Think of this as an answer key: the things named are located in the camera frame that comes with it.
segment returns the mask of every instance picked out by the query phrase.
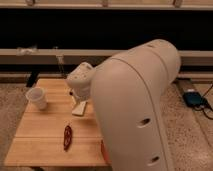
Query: cable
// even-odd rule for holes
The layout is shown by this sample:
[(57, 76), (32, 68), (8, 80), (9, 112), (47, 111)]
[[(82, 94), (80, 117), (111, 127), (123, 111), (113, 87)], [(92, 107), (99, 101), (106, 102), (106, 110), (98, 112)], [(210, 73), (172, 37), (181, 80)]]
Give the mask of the cable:
[(209, 91), (213, 88), (213, 84), (209, 87), (209, 89), (202, 95), (202, 97), (205, 97)]
[(207, 114), (207, 112), (205, 111), (205, 108), (202, 109), (202, 111), (203, 111), (203, 114), (204, 114), (204, 116), (205, 116), (206, 118), (208, 118), (209, 120), (213, 120), (213, 117), (210, 117), (210, 116)]

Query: floor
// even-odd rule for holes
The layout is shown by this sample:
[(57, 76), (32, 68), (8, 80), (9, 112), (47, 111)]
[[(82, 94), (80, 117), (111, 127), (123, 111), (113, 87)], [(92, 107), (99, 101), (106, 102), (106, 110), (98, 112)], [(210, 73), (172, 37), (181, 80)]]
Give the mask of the floor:
[[(195, 85), (205, 92), (209, 85)], [(31, 171), (26, 167), (4, 167), (13, 135), (27, 101), (25, 84), (0, 84), (0, 171)], [(208, 94), (213, 99), (213, 90)], [(212, 171), (213, 121), (194, 112), (183, 103), (179, 90), (172, 84), (161, 98), (162, 116), (176, 171)], [(44, 168), (47, 171), (108, 171), (109, 168)]]

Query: red chili pepper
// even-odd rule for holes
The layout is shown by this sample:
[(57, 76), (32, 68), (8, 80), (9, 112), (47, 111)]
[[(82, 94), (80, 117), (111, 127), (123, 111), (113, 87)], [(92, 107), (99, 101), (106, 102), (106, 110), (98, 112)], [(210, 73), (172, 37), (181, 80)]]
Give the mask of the red chili pepper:
[(110, 165), (109, 156), (108, 156), (108, 153), (106, 151), (106, 148), (105, 148), (103, 140), (101, 140), (101, 153), (102, 153), (102, 156), (103, 156), (106, 164)]
[(64, 150), (67, 151), (72, 143), (72, 128), (67, 125), (64, 130)]

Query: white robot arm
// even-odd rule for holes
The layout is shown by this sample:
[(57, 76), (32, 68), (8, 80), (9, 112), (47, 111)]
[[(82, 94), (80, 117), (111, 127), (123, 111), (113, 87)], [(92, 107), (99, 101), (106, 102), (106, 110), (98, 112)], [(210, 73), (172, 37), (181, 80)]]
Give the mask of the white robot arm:
[(95, 68), (87, 62), (81, 63), (71, 72), (66, 81), (76, 101), (85, 101), (90, 98), (90, 84), (95, 73)]
[(159, 102), (180, 63), (171, 43), (154, 40), (90, 71), (87, 92), (114, 171), (174, 170)]

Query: white cup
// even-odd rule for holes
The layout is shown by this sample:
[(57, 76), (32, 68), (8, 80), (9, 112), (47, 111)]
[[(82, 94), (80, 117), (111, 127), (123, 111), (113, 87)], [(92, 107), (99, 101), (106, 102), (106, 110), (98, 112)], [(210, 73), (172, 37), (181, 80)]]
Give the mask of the white cup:
[(26, 93), (26, 98), (40, 110), (43, 110), (47, 107), (45, 92), (40, 87), (35, 87), (28, 90)]

